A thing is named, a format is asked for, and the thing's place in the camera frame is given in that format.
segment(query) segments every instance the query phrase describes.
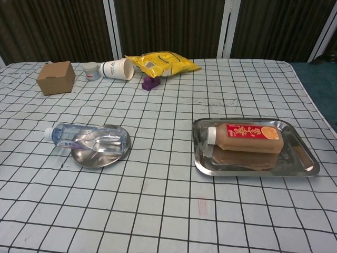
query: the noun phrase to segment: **stainless steel plate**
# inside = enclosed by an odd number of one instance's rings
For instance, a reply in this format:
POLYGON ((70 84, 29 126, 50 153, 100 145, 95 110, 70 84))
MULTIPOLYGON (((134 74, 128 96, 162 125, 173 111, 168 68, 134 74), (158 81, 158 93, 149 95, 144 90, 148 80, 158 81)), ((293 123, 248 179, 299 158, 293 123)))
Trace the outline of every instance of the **stainless steel plate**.
POLYGON ((277 119, 222 118, 199 119, 193 122, 194 161, 196 167, 210 176, 314 176, 320 171, 315 157, 307 148, 295 128, 289 123, 277 119), (207 129, 217 123, 264 125, 278 128, 283 137, 284 146, 273 167, 266 170, 254 170, 240 164, 217 163, 209 155, 207 129))
MULTIPOLYGON (((111 129, 123 129, 120 126, 116 125, 99 125, 97 128, 111 128, 111 129)), ((83 167, 87 168, 100 168, 103 166, 108 166, 116 161, 118 161, 123 155, 126 154, 128 149, 131 146, 131 139, 129 134, 127 133, 127 142, 126 149, 122 153, 122 155, 105 155, 101 152, 93 152, 88 150, 80 150, 80 149, 72 149, 72 157, 74 161, 83 167)))

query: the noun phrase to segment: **yellow snack bag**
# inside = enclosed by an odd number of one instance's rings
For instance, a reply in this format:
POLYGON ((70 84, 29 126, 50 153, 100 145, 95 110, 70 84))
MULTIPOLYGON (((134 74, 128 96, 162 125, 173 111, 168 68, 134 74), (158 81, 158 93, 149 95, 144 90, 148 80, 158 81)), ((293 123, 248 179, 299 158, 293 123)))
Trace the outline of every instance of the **yellow snack bag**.
POLYGON ((142 56, 125 57, 152 78, 201 69, 193 62, 173 52, 153 52, 142 56))

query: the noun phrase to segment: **purple block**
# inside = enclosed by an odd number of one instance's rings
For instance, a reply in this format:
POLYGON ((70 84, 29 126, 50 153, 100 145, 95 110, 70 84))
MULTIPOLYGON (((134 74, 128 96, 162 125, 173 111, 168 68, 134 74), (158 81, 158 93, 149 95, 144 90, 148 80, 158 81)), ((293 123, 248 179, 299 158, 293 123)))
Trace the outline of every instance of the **purple block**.
POLYGON ((142 88, 147 91, 150 91, 151 89, 155 88, 159 84, 160 84, 159 77, 152 78, 152 77, 147 76, 144 78, 144 82, 142 83, 142 88))

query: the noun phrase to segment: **brown cardboard box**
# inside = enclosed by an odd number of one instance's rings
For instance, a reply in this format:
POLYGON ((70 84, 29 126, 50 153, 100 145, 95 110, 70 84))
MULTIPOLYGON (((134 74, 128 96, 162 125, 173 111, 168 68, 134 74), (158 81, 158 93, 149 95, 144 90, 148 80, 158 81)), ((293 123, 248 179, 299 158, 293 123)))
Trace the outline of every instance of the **brown cardboard box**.
POLYGON ((43 66, 36 82, 44 95, 71 92, 75 73, 71 63, 56 62, 43 66))

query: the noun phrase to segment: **blue carpet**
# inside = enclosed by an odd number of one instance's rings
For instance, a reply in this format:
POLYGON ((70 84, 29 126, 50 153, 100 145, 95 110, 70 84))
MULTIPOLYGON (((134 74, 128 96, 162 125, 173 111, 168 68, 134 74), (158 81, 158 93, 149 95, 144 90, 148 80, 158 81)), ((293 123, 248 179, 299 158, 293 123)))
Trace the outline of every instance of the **blue carpet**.
POLYGON ((311 99, 337 131, 337 63, 291 63, 311 99))

